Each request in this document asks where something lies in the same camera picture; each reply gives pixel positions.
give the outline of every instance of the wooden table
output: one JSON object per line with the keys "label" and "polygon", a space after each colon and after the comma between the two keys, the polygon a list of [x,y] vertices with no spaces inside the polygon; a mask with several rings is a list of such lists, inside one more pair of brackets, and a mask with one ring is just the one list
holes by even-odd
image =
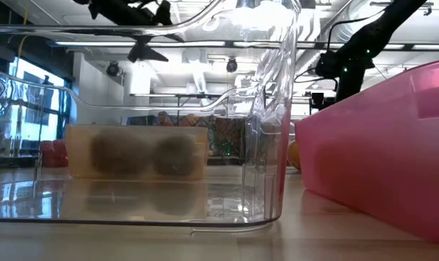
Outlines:
{"label": "wooden table", "polygon": [[286,182],[283,215],[257,231],[0,223],[0,260],[439,260],[439,245]]}

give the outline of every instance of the ceiling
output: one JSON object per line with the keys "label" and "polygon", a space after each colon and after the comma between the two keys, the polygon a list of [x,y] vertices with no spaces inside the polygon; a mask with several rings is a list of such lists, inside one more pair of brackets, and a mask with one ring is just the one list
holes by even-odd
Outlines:
{"label": "ceiling", "polygon": [[[89,11],[85,6],[76,4],[72,0],[2,0],[6,5],[11,7],[19,14],[25,13],[25,9],[29,8],[29,20],[37,25],[113,25],[112,22],[98,16],[96,20],[92,20]],[[203,10],[210,0],[175,0],[170,1],[171,19],[173,23],[180,23],[192,18],[201,10]],[[371,7],[369,0],[316,0],[318,6],[316,10],[303,10],[300,16],[300,37],[299,40],[314,41],[316,39],[323,39],[321,37],[327,34],[327,27],[333,23],[333,20],[340,15],[338,19],[343,18],[358,18],[376,12],[379,7]],[[433,3],[432,13],[424,16],[424,10],[416,12],[407,22],[405,22],[391,38],[391,43],[437,43],[439,44],[439,0],[429,0]],[[226,0],[230,6],[234,6],[235,0]],[[343,34],[346,30],[356,31],[363,24],[349,24],[345,28],[338,28]],[[227,37],[243,37],[242,32],[231,32],[224,30],[226,35],[221,35],[222,31],[215,31],[212,33],[205,32],[204,28],[192,31],[190,35],[184,35],[187,39],[217,39]],[[87,48],[81,51],[86,53],[86,58],[93,63],[105,67],[110,60],[120,60],[121,66],[124,70],[131,70],[132,66],[126,61],[126,54],[130,48]],[[179,88],[184,87],[186,83],[193,81],[192,68],[188,68],[183,63],[183,52],[185,49],[160,49],[160,53],[164,54],[170,59],[169,66],[159,62],[150,62],[153,76],[153,83],[161,88]],[[227,48],[211,48],[205,50],[206,60],[205,64],[208,68],[205,69],[206,82],[227,83],[234,84],[235,78],[239,74],[249,74],[253,71],[253,67],[257,66],[260,58],[265,53],[263,49],[227,49]],[[308,66],[317,60],[314,54],[318,52],[313,51],[298,53],[298,64],[301,66]],[[311,60],[304,60],[303,57],[309,57]],[[225,70],[226,60],[228,57],[237,57],[239,63],[239,70],[236,73],[227,73]],[[439,60],[439,52],[407,52],[407,51],[384,51],[374,59],[377,69],[371,69],[366,72],[365,83],[363,88],[368,88],[376,83],[383,81],[385,78],[392,77],[405,68],[410,69],[424,63]],[[324,81],[311,86],[310,83],[297,84],[296,90],[300,92],[312,90],[330,90],[333,88],[333,83]]]}

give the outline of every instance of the orange object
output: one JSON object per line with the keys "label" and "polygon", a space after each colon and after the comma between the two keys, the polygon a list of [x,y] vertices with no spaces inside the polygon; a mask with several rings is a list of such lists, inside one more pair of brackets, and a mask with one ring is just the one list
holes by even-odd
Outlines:
{"label": "orange object", "polygon": [[301,170],[300,167],[300,150],[295,141],[290,142],[289,145],[289,154],[287,156],[287,160],[297,170]]}

